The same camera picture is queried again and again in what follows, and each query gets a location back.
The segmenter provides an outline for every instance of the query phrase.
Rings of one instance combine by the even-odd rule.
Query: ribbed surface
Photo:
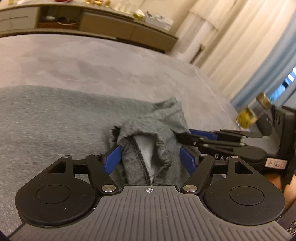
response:
[[[210,213],[195,195],[174,186],[125,187],[103,197],[85,219],[67,227],[43,229],[24,225],[12,241],[284,241],[288,234],[278,223],[240,226]]]

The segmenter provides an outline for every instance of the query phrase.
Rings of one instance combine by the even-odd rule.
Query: blue pad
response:
[[[188,173],[192,175],[196,170],[194,157],[191,156],[183,147],[180,148],[180,161]]]
[[[115,149],[110,154],[108,154],[105,158],[106,158],[106,164],[103,167],[105,171],[110,175],[121,160],[120,146],[115,147]]]
[[[193,130],[193,129],[189,129],[189,131],[191,134],[203,136],[208,138],[209,140],[217,140],[217,136],[209,131],[200,131],[200,130]]]

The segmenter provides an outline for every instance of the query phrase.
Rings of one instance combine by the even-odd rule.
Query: cork lid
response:
[[[272,104],[269,100],[269,98],[266,96],[266,94],[264,94],[263,92],[261,92],[257,97],[256,97],[257,101],[263,106],[263,108],[265,110],[268,110],[271,108]]]

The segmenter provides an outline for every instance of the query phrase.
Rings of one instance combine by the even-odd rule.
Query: jar with yellow contents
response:
[[[236,118],[238,126],[242,130],[252,126],[272,106],[269,98],[261,92],[251,103],[239,113]]]

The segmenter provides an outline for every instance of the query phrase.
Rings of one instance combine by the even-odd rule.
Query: sticker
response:
[[[265,163],[265,167],[284,170],[286,168],[287,162],[288,161],[285,160],[268,157]]]

